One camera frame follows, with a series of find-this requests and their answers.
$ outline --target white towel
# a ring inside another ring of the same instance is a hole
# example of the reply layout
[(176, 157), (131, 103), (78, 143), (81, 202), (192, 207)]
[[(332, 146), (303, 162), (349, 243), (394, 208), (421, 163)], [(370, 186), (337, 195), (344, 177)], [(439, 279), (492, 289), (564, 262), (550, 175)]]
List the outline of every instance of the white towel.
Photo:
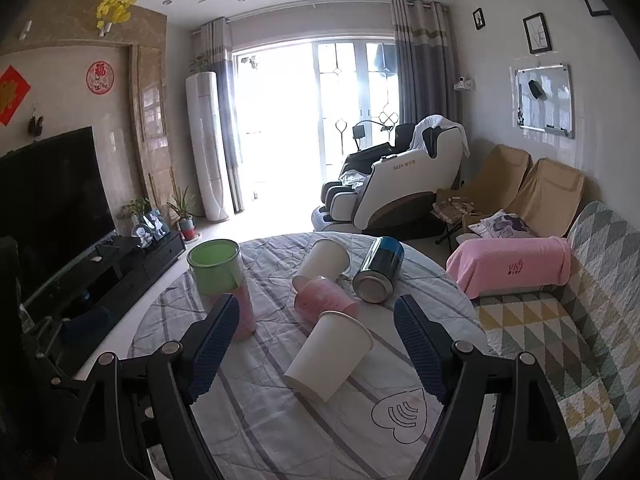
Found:
[(424, 150), (425, 152), (428, 151), (427, 147), (424, 145), (422, 132), (427, 128), (435, 128), (436, 126), (441, 127), (443, 130), (447, 130), (448, 128), (452, 127), (459, 128), (462, 140), (462, 149), (465, 153), (465, 156), (469, 156), (469, 143), (466, 141), (465, 127), (462, 124), (449, 121), (446, 117), (443, 117), (441, 115), (430, 115), (429, 117), (425, 117), (418, 124), (416, 124), (414, 130), (414, 138), (411, 140), (410, 149)]

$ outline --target heart pattern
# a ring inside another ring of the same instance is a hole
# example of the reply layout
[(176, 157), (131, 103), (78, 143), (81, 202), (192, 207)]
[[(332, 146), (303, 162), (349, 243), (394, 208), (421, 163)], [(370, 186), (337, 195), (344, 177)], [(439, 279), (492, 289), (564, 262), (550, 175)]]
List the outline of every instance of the heart pattern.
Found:
[(422, 388), (380, 400), (371, 410), (371, 419), (380, 428), (393, 430), (394, 439), (400, 444), (416, 442), (427, 427), (427, 403)]

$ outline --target pink towel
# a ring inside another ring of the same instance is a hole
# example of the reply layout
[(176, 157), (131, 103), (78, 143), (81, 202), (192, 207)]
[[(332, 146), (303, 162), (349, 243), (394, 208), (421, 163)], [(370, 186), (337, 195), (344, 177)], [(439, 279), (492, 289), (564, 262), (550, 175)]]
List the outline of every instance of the pink towel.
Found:
[(447, 272), (473, 299), (488, 290), (564, 285), (571, 251), (563, 238), (474, 238), (447, 260)]

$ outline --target pink cup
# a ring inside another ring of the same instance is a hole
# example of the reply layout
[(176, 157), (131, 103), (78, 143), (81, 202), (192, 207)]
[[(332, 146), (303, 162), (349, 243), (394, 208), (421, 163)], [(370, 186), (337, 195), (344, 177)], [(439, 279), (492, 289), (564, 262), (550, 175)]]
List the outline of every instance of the pink cup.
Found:
[(358, 317), (358, 301), (354, 300), (339, 285), (322, 276), (309, 281), (294, 300), (295, 309), (305, 319), (317, 323), (325, 310), (343, 312), (353, 318)]
[[(230, 290), (228, 294), (233, 294), (236, 300), (238, 300), (238, 304), (240, 306), (240, 321), (238, 322), (238, 328), (236, 328), (236, 332), (233, 337), (233, 341), (240, 341), (249, 337), (256, 329), (254, 310), (251, 306), (251, 299), (249, 297), (249, 289), (246, 286), (246, 281), (242, 282), (242, 285), (238, 288)], [(209, 309), (216, 304), (219, 297), (219, 294), (205, 297), (209, 301)]]

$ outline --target green cup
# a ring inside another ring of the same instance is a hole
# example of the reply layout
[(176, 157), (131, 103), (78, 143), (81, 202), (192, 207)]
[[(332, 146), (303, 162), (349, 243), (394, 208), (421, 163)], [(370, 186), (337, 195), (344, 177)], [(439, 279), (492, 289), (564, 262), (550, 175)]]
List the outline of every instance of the green cup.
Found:
[(204, 296), (230, 292), (244, 283), (240, 246), (233, 240), (203, 242), (189, 251), (187, 262)]

